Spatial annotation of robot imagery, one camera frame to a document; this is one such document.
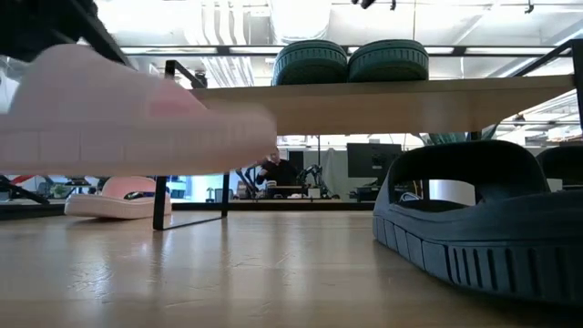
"pink slipper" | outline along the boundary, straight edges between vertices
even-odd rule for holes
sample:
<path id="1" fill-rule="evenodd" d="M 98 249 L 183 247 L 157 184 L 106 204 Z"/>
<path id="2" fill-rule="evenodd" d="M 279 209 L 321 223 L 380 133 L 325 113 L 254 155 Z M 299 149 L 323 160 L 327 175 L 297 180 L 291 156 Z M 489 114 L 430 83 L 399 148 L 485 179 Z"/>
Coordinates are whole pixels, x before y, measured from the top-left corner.
<path id="1" fill-rule="evenodd" d="M 141 219 L 154 212 L 156 181 L 144 177 L 113 177 L 99 195 L 73 194 L 66 199 L 65 214 L 78 217 Z M 166 215 L 172 212 L 166 194 Z"/>
<path id="2" fill-rule="evenodd" d="M 53 46 L 0 115 L 0 172 L 202 175 L 244 167 L 276 142 L 272 117 L 207 110 L 173 81 L 85 46 Z"/>

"dark green slipper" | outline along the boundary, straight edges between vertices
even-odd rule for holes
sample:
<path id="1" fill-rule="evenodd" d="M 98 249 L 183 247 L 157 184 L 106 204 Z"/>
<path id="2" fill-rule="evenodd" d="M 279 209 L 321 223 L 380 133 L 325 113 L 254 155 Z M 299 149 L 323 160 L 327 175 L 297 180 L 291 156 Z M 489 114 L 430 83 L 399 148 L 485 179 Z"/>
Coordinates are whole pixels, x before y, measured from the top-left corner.
<path id="1" fill-rule="evenodd" d="M 351 56 L 348 82 L 415 81 L 429 78 L 429 55 L 414 40 L 382 40 Z"/>
<path id="2" fill-rule="evenodd" d="M 334 42 L 306 40 L 286 46 L 275 58 L 274 86 L 344 83 L 346 53 Z"/>

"slide sandal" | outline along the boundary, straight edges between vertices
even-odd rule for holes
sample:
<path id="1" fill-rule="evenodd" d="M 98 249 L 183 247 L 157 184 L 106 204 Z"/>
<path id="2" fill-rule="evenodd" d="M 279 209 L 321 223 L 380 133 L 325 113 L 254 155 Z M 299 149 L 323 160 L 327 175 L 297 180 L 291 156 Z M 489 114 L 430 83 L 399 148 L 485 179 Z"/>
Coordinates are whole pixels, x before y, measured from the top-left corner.
<path id="1" fill-rule="evenodd" d="M 547 179 L 561 179 L 564 190 L 583 185 L 583 146 L 566 145 L 546 149 L 537 155 Z"/>
<path id="2" fill-rule="evenodd" d="M 77 217 L 141 219 L 154 212 L 156 181 L 144 177 L 113 177 L 99 195 L 73 194 L 66 199 L 65 214 Z M 172 212 L 166 195 L 164 212 Z"/>
<path id="3" fill-rule="evenodd" d="M 341 46 L 324 40 L 305 40 L 286 46 L 275 58 L 274 86 L 344 83 L 348 73 Z"/>
<path id="4" fill-rule="evenodd" d="M 272 152 L 260 108 L 206 109 L 174 81 L 89 47 L 53 46 L 27 69 L 0 116 L 0 171 L 93 176 L 203 175 Z"/>
<path id="5" fill-rule="evenodd" d="M 429 55 L 414 40 L 381 40 L 350 57 L 348 82 L 415 81 L 429 78 Z"/>
<path id="6" fill-rule="evenodd" d="M 473 160 L 469 165 L 460 159 Z M 467 182 L 482 201 L 475 206 L 399 201 L 395 185 L 413 179 Z M 405 152 L 389 169 L 374 206 L 373 234 L 454 285 L 582 305 L 582 204 L 583 191 L 550 193 L 537 161 L 518 145 L 473 141 L 429 146 Z"/>

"wooden shelf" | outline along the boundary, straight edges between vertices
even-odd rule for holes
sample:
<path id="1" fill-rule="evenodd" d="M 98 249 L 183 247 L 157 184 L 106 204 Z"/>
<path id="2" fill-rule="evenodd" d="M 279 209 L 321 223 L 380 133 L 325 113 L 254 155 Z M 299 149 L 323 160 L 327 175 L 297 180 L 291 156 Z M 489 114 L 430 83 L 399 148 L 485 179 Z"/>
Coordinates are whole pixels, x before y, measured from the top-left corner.
<path id="1" fill-rule="evenodd" d="M 207 107 L 266 107 L 279 135 L 476 131 L 573 89 L 572 76 L 194 89 Z"/>

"table surface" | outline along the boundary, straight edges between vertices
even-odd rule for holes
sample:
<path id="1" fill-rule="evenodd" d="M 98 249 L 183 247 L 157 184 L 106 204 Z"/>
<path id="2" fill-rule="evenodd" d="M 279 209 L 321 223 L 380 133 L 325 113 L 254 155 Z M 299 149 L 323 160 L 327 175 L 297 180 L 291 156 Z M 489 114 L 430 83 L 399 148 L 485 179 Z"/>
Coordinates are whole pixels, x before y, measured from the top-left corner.
<path id="1" fill-rule="evenodd" d="M 168 220 L 216 212 L 175 212 Z M 0 221 L 5 327 L 564 327 L 583 314 L 485 298 L 373 240 L 371 212 Z"/>

